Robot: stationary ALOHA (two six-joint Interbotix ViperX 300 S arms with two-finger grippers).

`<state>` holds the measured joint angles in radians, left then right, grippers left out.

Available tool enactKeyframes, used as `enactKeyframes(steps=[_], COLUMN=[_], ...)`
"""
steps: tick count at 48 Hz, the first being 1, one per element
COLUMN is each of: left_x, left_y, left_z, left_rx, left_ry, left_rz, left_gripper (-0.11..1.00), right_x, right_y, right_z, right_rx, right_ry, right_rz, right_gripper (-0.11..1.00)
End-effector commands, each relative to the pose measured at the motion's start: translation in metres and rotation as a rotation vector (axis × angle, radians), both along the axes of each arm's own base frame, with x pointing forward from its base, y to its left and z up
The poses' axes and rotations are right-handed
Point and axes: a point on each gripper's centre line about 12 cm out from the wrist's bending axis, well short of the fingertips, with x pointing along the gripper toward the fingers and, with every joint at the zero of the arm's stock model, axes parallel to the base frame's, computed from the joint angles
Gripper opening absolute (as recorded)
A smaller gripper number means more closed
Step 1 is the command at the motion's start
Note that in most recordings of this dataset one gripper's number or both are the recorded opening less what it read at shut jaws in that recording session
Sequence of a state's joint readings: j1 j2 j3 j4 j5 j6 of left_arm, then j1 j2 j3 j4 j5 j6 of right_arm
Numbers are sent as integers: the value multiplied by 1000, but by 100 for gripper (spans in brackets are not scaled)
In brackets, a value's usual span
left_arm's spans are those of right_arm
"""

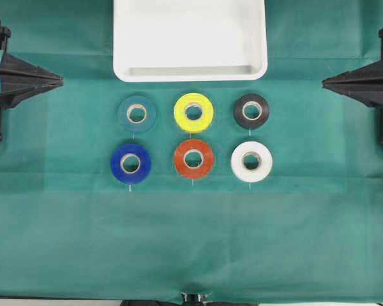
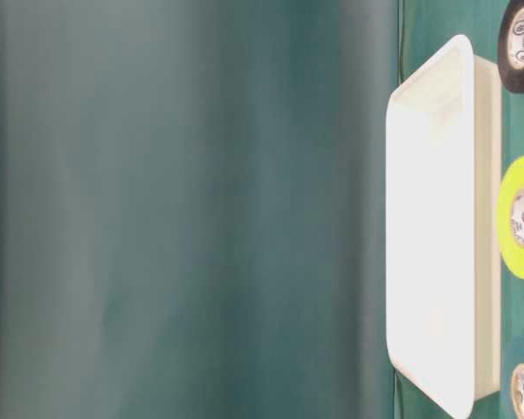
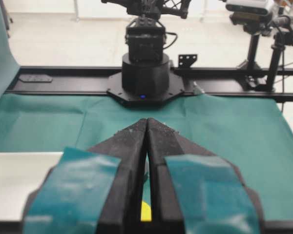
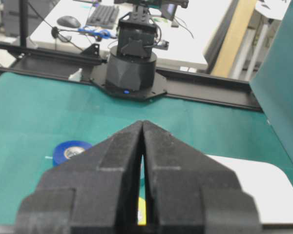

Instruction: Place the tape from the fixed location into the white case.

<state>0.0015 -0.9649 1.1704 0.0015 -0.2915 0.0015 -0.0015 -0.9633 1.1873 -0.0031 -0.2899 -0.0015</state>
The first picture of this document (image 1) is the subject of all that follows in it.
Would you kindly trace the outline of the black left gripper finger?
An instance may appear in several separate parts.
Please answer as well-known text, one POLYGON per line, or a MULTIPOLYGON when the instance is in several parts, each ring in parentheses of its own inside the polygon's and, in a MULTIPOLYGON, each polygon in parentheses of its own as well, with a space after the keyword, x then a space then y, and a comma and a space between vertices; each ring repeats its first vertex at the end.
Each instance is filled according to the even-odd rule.
POLYGON ((63 86, 63 81, 49 82, 37 86, 26 87, 24 89, 15 89, 7 92, 0 92, 0 107, 15 108, 22 101, 35 95, 43 94, 58 87, 63 86))
POLYGON ((61 81, 61 76, 23 61, 7 52, 0 52, 0 75, 61 81))

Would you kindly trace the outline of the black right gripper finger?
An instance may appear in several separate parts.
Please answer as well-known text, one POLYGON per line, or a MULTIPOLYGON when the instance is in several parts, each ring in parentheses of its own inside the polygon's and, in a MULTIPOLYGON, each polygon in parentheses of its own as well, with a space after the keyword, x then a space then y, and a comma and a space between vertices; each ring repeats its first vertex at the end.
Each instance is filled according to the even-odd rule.
POLYGON ((367 107, 383 108, 383 85, 326 84, 323 88, 361 102, 367 107))
POLYGON ((380 84, 383 85, 383 60, 363 66, 353 71, 346 71, 322 81, 326 84, 380 84))

